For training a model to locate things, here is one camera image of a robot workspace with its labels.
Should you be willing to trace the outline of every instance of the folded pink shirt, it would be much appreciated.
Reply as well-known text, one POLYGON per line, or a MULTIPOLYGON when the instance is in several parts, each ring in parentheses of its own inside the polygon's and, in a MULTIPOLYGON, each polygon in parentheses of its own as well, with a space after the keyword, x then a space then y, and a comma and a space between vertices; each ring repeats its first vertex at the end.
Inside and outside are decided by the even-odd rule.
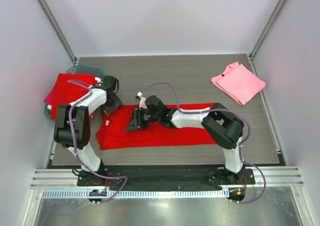
POLYGON ((213 77, 211 82, 240 105, 250 101, 266 86, 264 81, 238 62, 228 65, 225 71, 221 75, 213 77))

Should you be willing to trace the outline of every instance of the metal floor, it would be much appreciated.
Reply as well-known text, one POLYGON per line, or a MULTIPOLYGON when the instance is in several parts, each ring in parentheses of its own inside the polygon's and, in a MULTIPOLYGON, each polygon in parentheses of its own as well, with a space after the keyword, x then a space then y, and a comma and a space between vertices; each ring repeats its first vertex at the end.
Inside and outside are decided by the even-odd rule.
MULTIPOLYGON (((240 106, 211 83, 211 78, 221 74, 227 65, 239 62, 251 70, 246 55, 200 56, 140 56, 80 58, 79 65, 99 67, 107 75, 120 81, 118 97, 124 104, 136 104, 135 96, 146 86, 159 81, 169 82, 177 90, 179 102, 219 102, 242 114, 251 124, 251 138, 243 146, 246 161, 252 163, 278 163, 276 148, 260 94, 240 106)), ((145 95, 157 95, 166 104, 174 104, 175 97, 168 86, 157 85, 145 95)), ((167 146, 123 148, 100 151, 95 133, 101 125, 101 115, 96 113, 91 121, 91 145, 105 164, 221 164, 223 151, 216 145, 167 146)), ((75 157, 57 145, 53 165, 78 164, 75 157)))
MULTIPOLYGON (((261 188, 247 188, 251 200, 261 188)), ((119 199, 88 205, 87 199, 42 199, 35 225, 109 226, 303 226, 290 187, 268 187, 252 204, 236 205, 226 198, 119 199)))

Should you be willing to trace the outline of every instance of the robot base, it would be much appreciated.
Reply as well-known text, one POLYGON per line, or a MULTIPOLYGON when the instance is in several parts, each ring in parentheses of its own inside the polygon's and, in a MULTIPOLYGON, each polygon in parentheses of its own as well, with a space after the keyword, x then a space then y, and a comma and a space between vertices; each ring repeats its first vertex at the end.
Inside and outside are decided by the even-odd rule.
MULTIPOLYGON (((231 183, 222 165, 108 165, 107 176, 126 175, 124 191, 213 191, 221 186, 243 185, 243 178, 231 183)), ((252 169, 243 171, 246 185, 255 184, 252 169)), ((123 181, 109 180, 111 190, 118 190, 123 181)), ((90 180, 78 179, 78 186, 97 186, 90 180)))
MULTIPOLYGON (((106 180, 104 178, 100 178, 96 175, 93 175, 91 172, 88 171, 78 171, 73 169, 72 172, 74 175, 78 176, 77 186, 79 187, 91 187, 91 186, 105 186, 106 180)), ((98 174, 106 176, 107 173, 105 171, 104 163, 100 162, 100 167, 97 171, 98 174)))

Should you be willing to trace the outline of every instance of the metal frame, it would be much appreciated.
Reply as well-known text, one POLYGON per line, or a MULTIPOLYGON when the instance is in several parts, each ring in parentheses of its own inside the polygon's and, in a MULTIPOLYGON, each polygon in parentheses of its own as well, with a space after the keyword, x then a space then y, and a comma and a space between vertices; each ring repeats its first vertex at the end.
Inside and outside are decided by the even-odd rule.
POLYGON ((71 47, 69 46, 69 43, 68 41, 66 40, 64 34, 62 33, 62 30, 60 29, 55 17, 53 16, 46 0, 37 0, 40 7, 42 8, 46 18, 48 19, 48 21, 50 22, 56 36, 59 38, 59 40, 61 41, 64 49, 66 50, 66 52, 68 53, 70 59, 72 60, 73 64, 76 63, 77 61, 77 58, 76 56, 74 55, 71 47))
POLYGON ((305 187, 291 187, 293 197, 304 225, 318 225, 308 207, 305 187))
POLYGON ((251 58, 255 58, 255 56, 257 55, 259 48, 261 47, 262 43, 266 39, 266 36, 268 35, 270 30, 272 29, 275 22, 277 21, 277 18, 279 17, 280 13, 282 12, 282 10, 285 7, 285 4, 287 2, 288 2, 288 0, 279 0, 278 1, 277 5, 275 6, 275 8, 274 8, 269 20, 267 21, 262 33, 260 34, 258 41, 256 42, 256 44, 250 54, 251 58))
POLYGON ((25 213, 23 226, 34 226, 37 218, 37 213, 40 207, 41 197, 43 194, 43 189, 31 189, 30 190, 30 200, 28 210, 25 213))
MULTIPOLYGON (((256 184, 247 187, 262 187, 263 179, 258 170, 253 170, 256 184)), ((265 175, 267 186, 303 186, 299 170, 296 166, 270 166, 260 167, 265 175)), ((37 169, 33 176, 30 189, 75 189, 83 188, 77 186, 78 177, 70 169, 37 169)), ((224 187, 241 187, 242 185, 224 185, 224 187)))
MULTIPOLYGON (((37 0, 40 7, 42 8, 44 14, 46 15, 48 21, 50 22, 53 30, 55 31, 57 37, 61 41, 63 47, 65 48, 66 52, 68 53, 70 59, 73 61, 75 65, 78 64, 78 58, 74 55, 72 49, 70 48, 63 32, 61 31, 57 21, 55 20, 46 0, 37 0)), ((258 41, 256 42, 253 51, 248 55, 248 60, 252 66, 253 72, 258 75, 259 72, 255 66, 255 56, 259 51, 261 45, 263 44, 264 40, 266 39, 268 33, 271 31, 273 25, 275 24, 277 18, 279 17, 281 11, 283 10, 286 2, 288 0, 279 0, 275 9, 272 12, 266 26, 264 27, 258 41)), ((277 128, 274 124, 274 120, 272 117, 272 113, 268 106, 268 101, 265 97, 264 91, 261 93, 262 103, 264 109, 266 111, 266 117, 270 124, 270 129, 272 132, 274 144, 277 150, 277 153, 280 157, 283 156, 282 149, 281 149, 281 140, 277 134, 277 128)), ((55 152, 56 143, 52 141, 50 155, 48 157, 48 163, 52 161, 54 152, 55 152)), ((253 173, 256 179, 255 185, 248 185, 248 187, 262 187, 263 181, 260 173, 255 169, 253 169, 253 173)), ((294 195, 295 202, 297 204, 299 214, 303 221, 304 225, 315 225, 315 222, 312 219, 312 215, 310 213, 308 207, 308 201, 306 199, 306 191, 298 171, 298 168, 295 166, 262 166, 260 169, 265 174, 267 180, 267 186, 291 186, 292 192, 294 195)), ((30 191, 29 191, 29 205, 28 210, 25 214, 25 218, 23 221, 24 226, 31 226, 34 225, 37 217, 37 213, 41 204, 42 195, 48 190, 64 190, 64 191, 79 191, 84 189, 91 189, 91 188, 101 188, 101 187, 78 187, 77 186, 77 177, 74 176, 70 169, 39 169, 36 170, 30 191)))
MULTIPOLYGON (((252 68, 252 72, 257 76, 257 77, 260 77, 259 76, 259 72, 256 68, 256 64, 255 64, 255 61, 253 58, 250 57, 250 55, 247 55, 247 58, 250 62, 250 65, 251 65, 251 68, 252 68)), ((273 114, 271 113, 271 110, 270 110, 270 106, 269 106, 269 103, 268 103, 268 100, 265 96, 265 90, 262 89, 260 91, 260 96, 261 96, 261 99, 262 99, 262 104, 263 104, 263 107, 264 107, 264 111, 265 111, 265 115, 266 115, 266 118, 268 120, 268 124, 270 126, 270 130, 271 130, 271 133, 272 133, 272 139, 273 139, 273 142, 274 142, 274 145, 275 145, 275 148, 277 150, 277 153, 281 153, 282 154, 282 147, 281 147, 281 139, 280 139, 280 136, 278 135, 278 130, 277 130, 277 127, 276 127, 276 124, 274 123, 274 117, 273 117, 273 114)), ((284 159, 284 162, 285 164, 286 163, 286 157, 285 157, 285 154, 282 154, 283 156, 283 159, 284 159)))

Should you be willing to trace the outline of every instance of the purple cable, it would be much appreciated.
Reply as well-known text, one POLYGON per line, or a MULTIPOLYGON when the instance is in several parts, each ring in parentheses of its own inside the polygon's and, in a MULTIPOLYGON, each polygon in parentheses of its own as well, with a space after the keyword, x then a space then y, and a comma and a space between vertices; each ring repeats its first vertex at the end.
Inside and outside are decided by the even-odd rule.
MULTIPOLYGON (((88 97, 90 97, 92 95, 92 90, 88 87, 89 85, 87 83, 84 83, 84 82, 81 82, 81 81, 76 81, 76 80, 68 80, 69 83, 73 83, 75 85, 78 85, 80 87, 83 87, 83 88, 86 88, 88 89, 88 93, 82 98, 82 100, 85 100, 87 99, 88 97)), ((73 120, 72 120, 72 111, 73 109, 75 108, 75 106, 77 106, 81 101, 78 100, 76 101, 69 109, 69 113, 68 113, 68 116, 69 116, 69 122, 70 122, 70 130, 71 130, 71 135, 72 135, 72 142, 73 142, 73 147, 74 147, 74 154, 75 154, 75 157, 77 158, 77 160, 80 162, 80 164, 85 167, 89 172, 91 172, 93 175, 95 176, 98 176, 100 178, 104 178, 104 179, 120 179, 120 178, 124 178, 124 182, 123 184, 121 185, 121 187, 118 189, 117 192, 115 192, 112 196, 110 196, 109 198, 107 199, 104 199, 104 200, 101 200, 101 203, 104 203, 104 202, 108 202, 110 201, 111 199, 113 199, 122 189, 123 187, 125 186, 125 184, 127 183, 127 176, 119 176, 119 177, 108 177, 108 176, 103 176, 103 175, 100 175, 98 173, 96 173, 95 171, 93 171, 91 168, 89 168, 87 165, 85 165, 81 158, 79 158, 78 154, 77 154, 77 150, 78 150, 78 147, 77 147, 77 140, 76 140, 76 134, 75 134, 75 127, 74 127, 74 123, 73 123, 73 120)))
POLYGON ((250 127, 250 124, 249 122, 240 114, 238 114, 238 112, 235 112, 233 110, 229 110, 229 109, 207 109, 207 110, 203 110, 203 111, 200 111, 200 112, 188 112, 188 111, 184 111, 180 108, 180 105, 179 105, 179 100, 178 100, 178 94, 175 90, 175 88, 168 82, 156 82, 156 83, 153 83, 151 85, 149 85, 148 87, 146 87, 144 90, 142 90, 141 92, 143 93, 145 90, 147 90, 148 88, 154 86, 154 85, 158 85, 158 84, 165 84, 165 85, 168 85, 171 87, 171 89, 173 90, 173 93, 174 93, 174 96, 175 96, 175 103, 176 103, 176 107, 177 109, 182 113, 182 114, 202 114, 202 113, 207 113, 207 112, 229 112, 229 113, 232 113, 234 115, 236 115, 237 117, 239 117, 240 119, 242 119, 245 123, 246 123, 246 126, 248 127, 248 134, 246 135, 246 137, 239 143, 239 155, 240 155, 240 161, 243 163, 243 164, 246 164, 246 165, 249 165, 249 166, 252 166, 254 168, 256 168, 259 173, 261 174, 262 178, 263 178, 263 185, 264 185, 264 188, 261 192, 261 194, 253 199, 253 200, 250 200, 250 201, 246 201, 246 202, 238 202, 238 201, 235 201, 235 200, 231 200, 232 202, 235 202, 235 203, 239 203, 239 204, 249 204, 249 203, 253 203, 253 202, 256 202, 258 201, 262 196, 263 194, 265 193, 265 188, 266 188, 266 185, 267 185, 267 181, 266 181, 266 177, 265 175, 263 174, 263 172, 261 171, 260 168, 258 168, 256 165, 252 164, 252 163, 249 163, 249 162, 245 162, 244 159, 243 159, 243 156, 242 156, 242 144, 244 142, 246 142, 250 135, 251 135, 251 127, 250 127))

